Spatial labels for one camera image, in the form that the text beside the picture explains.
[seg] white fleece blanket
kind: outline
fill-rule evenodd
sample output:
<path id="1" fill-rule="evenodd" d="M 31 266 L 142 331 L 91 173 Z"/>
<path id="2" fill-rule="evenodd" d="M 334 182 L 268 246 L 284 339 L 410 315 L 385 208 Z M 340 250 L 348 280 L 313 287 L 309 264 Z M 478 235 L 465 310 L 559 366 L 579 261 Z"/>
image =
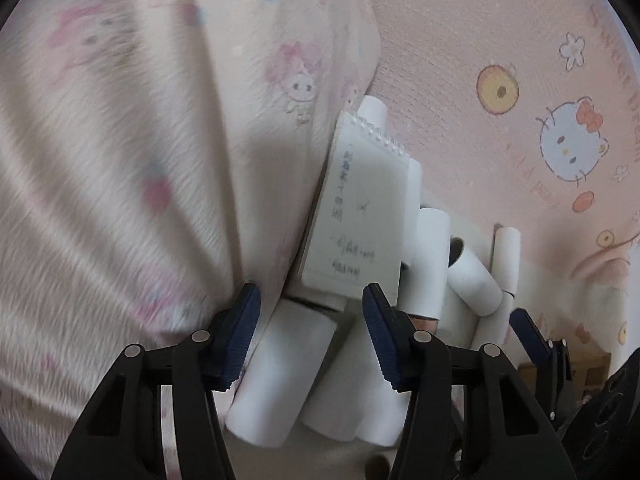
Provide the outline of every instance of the white fleece blanket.
<path id="1" fill-rule="evenodd" d="M 20 2 L 0 33 L 0 426 L 37 476 L 127 344 L 176 342 L 247 280 L 259 337 L 379 54 L 369 0 Z"/>

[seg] red bow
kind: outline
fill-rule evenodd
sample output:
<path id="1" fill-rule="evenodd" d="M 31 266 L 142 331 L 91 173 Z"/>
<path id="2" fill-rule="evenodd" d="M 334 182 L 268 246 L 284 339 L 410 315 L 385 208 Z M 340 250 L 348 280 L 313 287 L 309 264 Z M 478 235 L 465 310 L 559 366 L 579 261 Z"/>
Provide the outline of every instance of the red bow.
<path id="1" fill-rule="evenodd" d="M 593 106 L 588 101 L 582 101 L 578 107 L 578 111 L 575 113 L 575 120 L 578 124 L 584 124 L 587 127 L 589 133 L 597 132 L 602 126 L 602 115 L 593 111 Z"/>

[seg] white flower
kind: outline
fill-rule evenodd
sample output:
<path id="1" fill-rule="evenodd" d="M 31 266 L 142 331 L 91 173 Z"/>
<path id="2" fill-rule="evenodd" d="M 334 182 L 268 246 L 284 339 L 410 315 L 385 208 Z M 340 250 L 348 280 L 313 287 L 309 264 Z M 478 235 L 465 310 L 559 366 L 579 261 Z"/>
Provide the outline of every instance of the white flower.
<path id="1" fill-rule="evenodd" d="M 582 66 L 584 64 L 584 38 L 579 36 L 576 38 L 572 33 L 566 34 L 566 43 L 560 45 L 560 56 L 566 59 L 566 71 L 569 72 L 574 65 Z"/>
<path id="2" fill-rule="evenodd" d="M 626 164 L 624 166 L 618 166 L 616 168 L 616 174 L 612 177 L 617 183 L 622 182 L 629 175 L 629 170 Z"/>

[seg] brown box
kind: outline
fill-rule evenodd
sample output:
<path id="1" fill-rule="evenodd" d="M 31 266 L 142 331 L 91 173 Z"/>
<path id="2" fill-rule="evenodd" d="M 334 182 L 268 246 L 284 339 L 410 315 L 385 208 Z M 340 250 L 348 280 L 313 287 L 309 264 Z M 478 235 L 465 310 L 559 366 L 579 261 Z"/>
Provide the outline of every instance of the brown box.
<path id="1" fill-rule="evenodd" d="M 574 393 L 578 404 L 583 404 L 597 394 L 609 377 L 611 354 L 582 354 L 571 357 L 574 375 Z M 535 393 L 537 368 L 532 363 L 520 365 L 518 373 L 527 387 Z"/>

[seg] notebook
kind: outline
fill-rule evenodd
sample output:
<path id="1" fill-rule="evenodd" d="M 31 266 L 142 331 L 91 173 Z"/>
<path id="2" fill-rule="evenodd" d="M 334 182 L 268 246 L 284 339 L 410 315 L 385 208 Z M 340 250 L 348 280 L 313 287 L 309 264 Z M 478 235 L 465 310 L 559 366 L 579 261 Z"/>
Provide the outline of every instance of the notebook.
<path id="1" fill-rule="evenodd" d="M 386 132 L 342 112 L 298 273 L 309 288 L 362 299 L 379 283 L 398 299 L 409 155 Z"/>

